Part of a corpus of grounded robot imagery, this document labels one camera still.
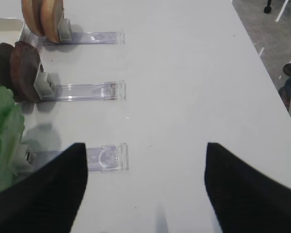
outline transparent plastic stand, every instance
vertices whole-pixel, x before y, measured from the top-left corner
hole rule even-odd
[[[128,170],[128,146],[107,145],[99,148],[86,149],[88,171]],[[34,170],[38,170],[61,154],[61,151],[37,152]]]
[[[124,81],[101,84],[58,85],[55,90],[54,96],[43,97],[41,101],[126,99],[126,85]]]
[[[105,33],[71,33],[71,40],[62,40],[56,44],[49,41],[46,37],[38,37],[33,33],[29,36],[30,44],[35,47],[52,45],[123,45],[125,44],[125,35],[123,31],[105,32]]]

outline gray carpet floor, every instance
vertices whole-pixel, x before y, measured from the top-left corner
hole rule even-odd
[[[273,0],[271,13],[265,14],[263,9],[267,0],[232,0],[277,89],[288,78],[282,68],[291,60],[291,0],[276,22],[284,2]]]

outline chair leg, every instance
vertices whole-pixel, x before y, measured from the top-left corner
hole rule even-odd
[[[269,14],[272,11],[272,0],[267,0],[267,6],[264,8],[264,13]]]

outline white plastic base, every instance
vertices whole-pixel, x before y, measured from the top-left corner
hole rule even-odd
[[[28,145],[19,144],[9,162],[9,169],[18,175],[20,172],[33,172],[36,163],[36,154]]]
[[[42,100],[46,97],[54,97],[56,92],[56,86],[50,78],[49,73],[40,72],[40,66],[41,63],[39,65],[38,73],[33,86],[39,98]]]
[[[72,39],[72,29],[71,29],[71,23],[70,20],[68,18],[64,18],[64,12],[63,15],[60,19],[60,21],[58,22],[58,34],[59,34],[59,38],[60,41],[71,41]]]

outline clear plastic holder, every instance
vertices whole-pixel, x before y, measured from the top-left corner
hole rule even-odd
[[[58,85],[55,90],[55,96],[43,97],[41,101],[126,99],[126,84],[124,81],[101,84]]]
[[[86,149],[88,171],[128,170],[128,146],[126,143]],[[61,151],[36,152],[35,171],[56,158]]]
[[[63,40],[56,44],[49,41],[46,37],[38,37],[30,34],[28,42],[36,48],[52,45],[124,45],[125,35],[123,31],[105,33],[71,33],[71,40]]]

